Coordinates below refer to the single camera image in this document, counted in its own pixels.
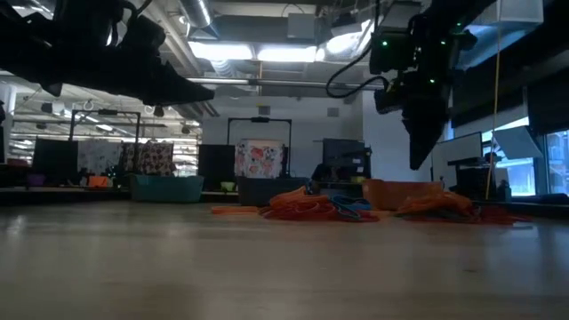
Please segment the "teal bin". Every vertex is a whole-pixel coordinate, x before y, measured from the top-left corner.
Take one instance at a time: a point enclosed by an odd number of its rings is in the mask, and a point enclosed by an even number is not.
[[[167,203],[195,203],[202,195],[204,177],[158,177],[135,175],[132,200]]]

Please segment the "yellow cable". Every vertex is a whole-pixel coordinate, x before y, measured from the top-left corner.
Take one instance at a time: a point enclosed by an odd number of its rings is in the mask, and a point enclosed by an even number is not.
[[[494,131],[496,130],[496,116],[498,115],[498,90],[500,89],[500,53],[501,53],[501,28],[498,28],[498,53],[496,53],[496,75],[494,78],[494,114],[492,122],[492,138],[490,143],[492,146],[490,148],[490,170],[488,170],[488,176],[486,179],[486,200],[490,196],[490,181],[492,178],[492,172],[494,170]]]

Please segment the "column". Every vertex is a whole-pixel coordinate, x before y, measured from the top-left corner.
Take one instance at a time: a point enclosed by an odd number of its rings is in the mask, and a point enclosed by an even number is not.
[[[0,84],[0,100],[4,102],[4,112],[6,119],[2,122],[2,129],[4,130],[4,163],[8,159],[8,147],[10,145],[10,132],[13,125],[13,112],[16,106],[17,89],[13,85]]]

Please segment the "metal frame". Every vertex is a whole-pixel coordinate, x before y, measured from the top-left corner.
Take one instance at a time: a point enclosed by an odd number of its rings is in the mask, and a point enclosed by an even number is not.
[[[288,164],[287,169],[290,173],[291,171],[291,154],[293,153],[293,120],[292,119],[271,119],[267,117],[257,116],[257,117],[250,117],[250,118],[242,118],[242,117],[231,117],[228,119],[228,139],[227,145],[229,145],[229,138],[231,136],[231,123],[234,121],[251,121],[252,123],[257,124],[268,124],[269,122],[286,122],[289,125],[288,129]]]
[[[132,169],[134,171],[138,171],[138,164],[139,164],[139,134],[140,134],[140,112],[132,112],[132,111],[118,111],[118,110],[110,110],[112,114],[105,114],[104,116],[116,116],[118,114],[121,115],[135,115],[136,116],[136,133],[134,135],[134,156],[132,158]],[[73,140],[73,134],[75,132],[75,126],[81,124],[83,118],[79,120],[79,123],[76,124],[75,115],[76,114],[85,114],[85,117],[89,116],[92,113],[100,113],[100,110],[71,110],[71,128],[69,129],[69,141]]]

